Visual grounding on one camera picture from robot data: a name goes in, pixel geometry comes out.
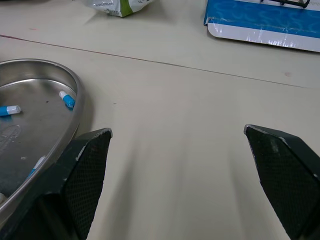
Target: table surface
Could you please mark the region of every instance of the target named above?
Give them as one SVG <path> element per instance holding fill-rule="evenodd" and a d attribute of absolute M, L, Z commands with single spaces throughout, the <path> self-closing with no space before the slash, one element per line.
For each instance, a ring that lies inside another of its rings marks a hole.
<path fill-rule="evenodd" d="M 0 37 L 0 61 L 67 66 L 87 91 L 78 134 L 112 128 L 89 240 L 289 239 L 243 129 L 320 154 L 318 54 L 210 37 L 204 9 L 158 0 L 121 19 L 77 1 L 0 2 L 0 34 L 24 39 Z"/>
<path fill-rule="evenodd" d="M 0 1 L 0 35 L 216 73 L 320 87 L 319 53 L 211 36 L 206 0 L 155 0 L 120 18 L 81 0 Z"/>

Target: plastic bag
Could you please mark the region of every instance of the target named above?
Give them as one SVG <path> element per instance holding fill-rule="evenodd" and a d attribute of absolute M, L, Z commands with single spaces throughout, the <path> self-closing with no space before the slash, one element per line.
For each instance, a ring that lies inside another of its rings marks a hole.
<path fill-rule="evenodd" d="M 85 0 L 85 4 L 93 9 L 106 12 L 112 16 L 125 17 L 140 11 L 154 0 Z"/>

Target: metal tray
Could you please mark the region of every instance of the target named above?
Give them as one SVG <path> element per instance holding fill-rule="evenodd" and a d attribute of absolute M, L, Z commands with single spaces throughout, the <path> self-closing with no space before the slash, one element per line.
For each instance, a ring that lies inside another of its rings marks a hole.
<path fill-rule="evenodd" d="M 76 104 L 66 107 L 59 92 Z M 73 138 L 85 95 L 77 75 L 58 63 L 18 59 L 0 63 L 0 106 L 19 105 L 20 114 L 0 117 L 0 227 L 40 172 L 54 163 Z M 40 157 L 46 156 L 28 177 Z"/>

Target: pill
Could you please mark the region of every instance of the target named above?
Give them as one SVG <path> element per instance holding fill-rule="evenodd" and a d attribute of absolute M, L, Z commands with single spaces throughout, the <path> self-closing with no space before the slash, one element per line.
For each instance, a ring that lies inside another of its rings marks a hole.
<path fill-rule="evenodd" d="M 68 95 L 65 91 L 59 92 L 60 98 L 64 101 L 65 105 L 67 105 L 69 108 L 74 108 L 76 101 Z"/>
<path fill-rule="evenodd" d="M 18 105 L 15 106 L 0 106 L 0 116 L 7 116 L 11 114 L 19 114 L 21 108 Z"/>

